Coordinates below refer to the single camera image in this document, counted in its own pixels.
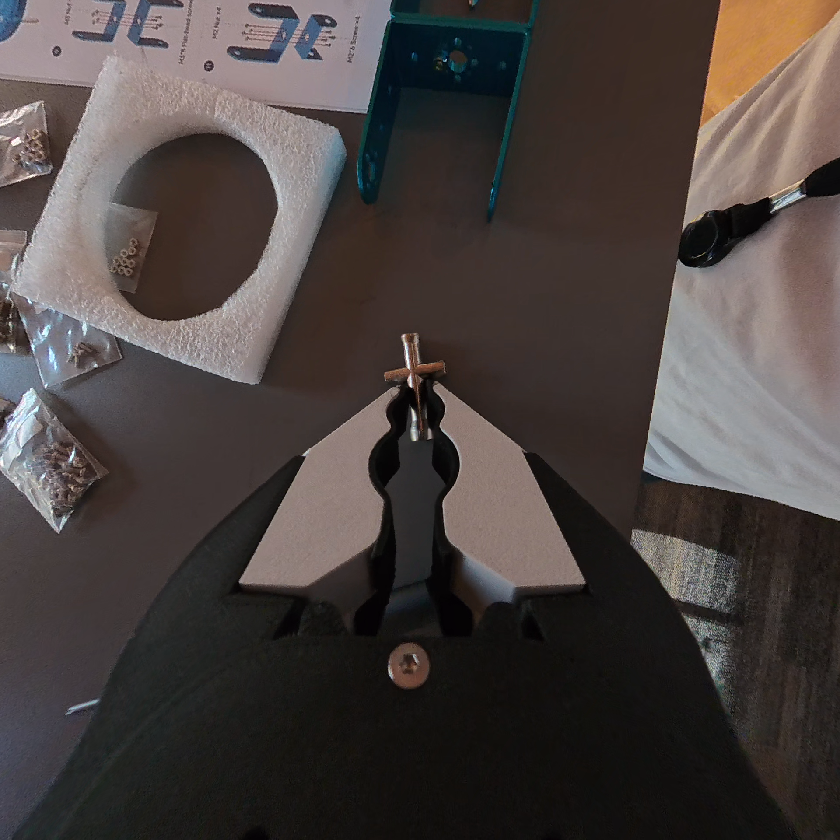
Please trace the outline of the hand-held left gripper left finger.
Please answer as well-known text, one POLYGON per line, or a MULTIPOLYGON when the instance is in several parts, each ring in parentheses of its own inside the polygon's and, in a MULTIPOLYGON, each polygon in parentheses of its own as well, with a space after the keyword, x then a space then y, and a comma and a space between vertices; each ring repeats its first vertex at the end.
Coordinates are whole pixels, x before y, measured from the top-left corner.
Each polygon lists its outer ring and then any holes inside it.
POLYGON ((311 447, 240 588, 328 602, 349 629, 374 635, 395 574, 385 486, 403 429, 404 390, 393 387, 311 447))

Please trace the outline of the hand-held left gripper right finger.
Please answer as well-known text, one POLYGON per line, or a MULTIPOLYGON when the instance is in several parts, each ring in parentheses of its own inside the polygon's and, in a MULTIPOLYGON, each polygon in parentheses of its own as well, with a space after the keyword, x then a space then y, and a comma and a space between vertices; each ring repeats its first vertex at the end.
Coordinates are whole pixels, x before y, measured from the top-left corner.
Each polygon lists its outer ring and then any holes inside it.
POLYGON ((526 452, 442 385, 435 422, 433 571, 427 587, 444 636, 472 633, 486 609, 581 592, 585 578, 526 452))

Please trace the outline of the silver cross wrench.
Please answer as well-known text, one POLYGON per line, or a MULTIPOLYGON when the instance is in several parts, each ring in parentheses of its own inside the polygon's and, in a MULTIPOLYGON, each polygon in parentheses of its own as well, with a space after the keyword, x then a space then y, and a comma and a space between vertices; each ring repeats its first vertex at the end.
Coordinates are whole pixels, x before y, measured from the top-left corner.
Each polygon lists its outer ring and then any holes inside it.
POLYGON ((384 373, 385 382, 392 385, 404 385, 413 394, 410 437, 414 443, 430 440, 433 436, 427 418, 425 383, 436 377, 445 375, 447 372, 446 364, 442 360, 422 362, 419 340, 419 334, 416 332, 402 334, 403 367, 384 373))

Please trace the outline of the grey desk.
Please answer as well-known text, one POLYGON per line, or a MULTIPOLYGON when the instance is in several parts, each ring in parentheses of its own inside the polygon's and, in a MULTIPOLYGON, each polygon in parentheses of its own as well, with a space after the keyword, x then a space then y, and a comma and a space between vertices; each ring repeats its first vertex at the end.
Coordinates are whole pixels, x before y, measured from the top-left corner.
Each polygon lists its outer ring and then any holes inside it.
POLYGON ((46 400, 108 468, 57 534, 2 479, 2 838, 64 766, 194 546, 384 390, 418 332, 444 384, 632 527, 719 2, 541 2, 493 219, 503 99, 402 95, 376 203, 364 115, 261 383, 122 343, 46 400))

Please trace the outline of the pile of small screw bags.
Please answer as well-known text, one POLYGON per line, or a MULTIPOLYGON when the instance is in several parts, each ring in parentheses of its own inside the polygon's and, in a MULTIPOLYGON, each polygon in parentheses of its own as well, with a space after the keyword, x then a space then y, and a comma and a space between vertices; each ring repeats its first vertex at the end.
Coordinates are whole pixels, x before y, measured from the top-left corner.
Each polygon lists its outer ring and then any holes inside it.
MULTIPOLYGON (((2 112, 2 186, 51 173, 46 104, 34 101, 2 112)), ((157 214, 111 203, 106 213, 106 260, 120 291, 134 292, 157 214)), ((122 358, 111 334, 35 304, 12 291, 29 235, 1 232, 1 350, 35 359, 41 384, 58 385, 122 358)), ((2 400, 2 474, 59 532, 107 470, 32 390, 14 405, 2 400)))

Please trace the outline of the person's white shirt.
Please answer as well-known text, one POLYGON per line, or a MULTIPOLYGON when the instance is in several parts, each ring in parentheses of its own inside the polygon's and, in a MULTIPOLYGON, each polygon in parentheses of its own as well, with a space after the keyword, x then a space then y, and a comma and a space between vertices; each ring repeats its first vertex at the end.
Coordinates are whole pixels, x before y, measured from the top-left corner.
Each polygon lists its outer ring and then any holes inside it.
MULTIPOLYGON (((838 157, 838 14, 700 129, 686 222, 838 157)), ((677 265, 644 468, 838 519, 838 196, 677 265)))

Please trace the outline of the printed instruction sheet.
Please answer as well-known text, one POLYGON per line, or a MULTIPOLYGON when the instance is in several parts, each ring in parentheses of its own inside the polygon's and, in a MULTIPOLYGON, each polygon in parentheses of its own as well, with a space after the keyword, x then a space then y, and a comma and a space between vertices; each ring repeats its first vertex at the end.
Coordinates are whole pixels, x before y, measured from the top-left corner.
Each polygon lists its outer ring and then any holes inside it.
POLYGON ((388 1, 2 1, 1 76, 91 87, 116 56, 266 104, 364 112, 388 1))

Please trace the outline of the white foam frame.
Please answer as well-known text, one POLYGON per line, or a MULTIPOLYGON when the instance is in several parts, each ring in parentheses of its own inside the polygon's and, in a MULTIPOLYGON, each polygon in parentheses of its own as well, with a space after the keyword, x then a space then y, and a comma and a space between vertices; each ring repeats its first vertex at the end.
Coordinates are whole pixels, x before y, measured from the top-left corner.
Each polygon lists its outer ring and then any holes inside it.
POLYGON ((12 290, 174 361, 258 384, 346 159, 334 127, 141 63, 104 61, 12 290), (277 212, 254 272, 222 306, 161 321, 133 309, 104 255, 106 211, 131 165, 153 148, 221 133, 264 163, 277 212))

